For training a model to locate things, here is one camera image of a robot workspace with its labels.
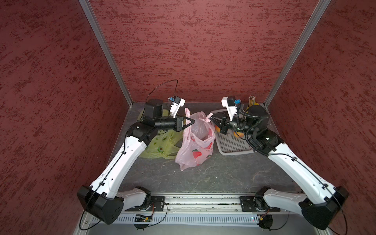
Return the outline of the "pink plastic bag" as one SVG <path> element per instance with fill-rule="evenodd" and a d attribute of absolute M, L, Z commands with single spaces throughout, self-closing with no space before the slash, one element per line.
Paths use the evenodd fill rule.
<path fill-rule="evenodd" d="M 183 131 L 182 146 L 175 158 L 181 171 L 199 166 L 212 156 L 216 132 L 214 125 L 209 120 L 212 113 L 206 115 L 200 111 L 191 114 L 190 110 L 186 108 L 185 115 L 194 119 L 195 124 Z M 195 149 L 202 153 L 202 156 L 197 159 L 192 154 Z"/>

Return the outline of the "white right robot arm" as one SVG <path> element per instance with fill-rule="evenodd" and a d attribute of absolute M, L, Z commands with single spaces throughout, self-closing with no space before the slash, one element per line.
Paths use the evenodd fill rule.
<path fill-rule="evenodd" d="M 269 115 L 259 105 L 247 112 L 242 106 L 232 106 L 221 112 L 210 113 L 210 121 L 221 134 L 228 131 L 244 134 L 244 140 L 257 153 L 277 164 L 295 183 L 302 193 L 286 193 L 271 187 L 263 187 L 255 193 L 255 208 L 260 212 L 270 209 L 287 210 L 301 215 L 312 226 L 326 230 L 349 196 L 344 187 L 335 187 L 305 164 L 285 141 L 267 125 Z"/>

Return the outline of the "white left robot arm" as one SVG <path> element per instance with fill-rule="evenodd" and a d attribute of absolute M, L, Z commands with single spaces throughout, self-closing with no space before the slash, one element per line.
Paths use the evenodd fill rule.
<path fill-rule="evenodd" d="M 84 211 L 105 224 L 112 224 L 122 211 L 140 207 L 149 209 L 151 192 L 143 187 L 119 192 L 120 185 L 135 160 L 146 150 L 159 131 L 180 132 L 195 123 L 191 118 L 179 117 L 185 100 L 171 98 L 168 116 L 163 116 L 163 102 L 151 99 L 144 105 L 141 120 L 135 122 L 125 134 L 122 146 L 101 175 L 88 187 L 82 186 L 77 197 Z"/>

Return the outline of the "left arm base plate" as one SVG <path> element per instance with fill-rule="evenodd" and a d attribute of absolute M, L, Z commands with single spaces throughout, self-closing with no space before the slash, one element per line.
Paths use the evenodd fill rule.
<path fill-rule="evenodd" d="M 132 207 L 126 212 L 163 212 L 165 207 L 164 196 L 147 196 L 144 203 L 138 207 Z"/>

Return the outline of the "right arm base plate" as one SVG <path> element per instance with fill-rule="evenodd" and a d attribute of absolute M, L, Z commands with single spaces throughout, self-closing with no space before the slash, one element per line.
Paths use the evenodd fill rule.
<path fill-rule="evenodd" d="M 243 212 L 280 212 L 280 208 L 272 208 L 266 204 L 262 197 L 241 196 L 240 205 Z"/>

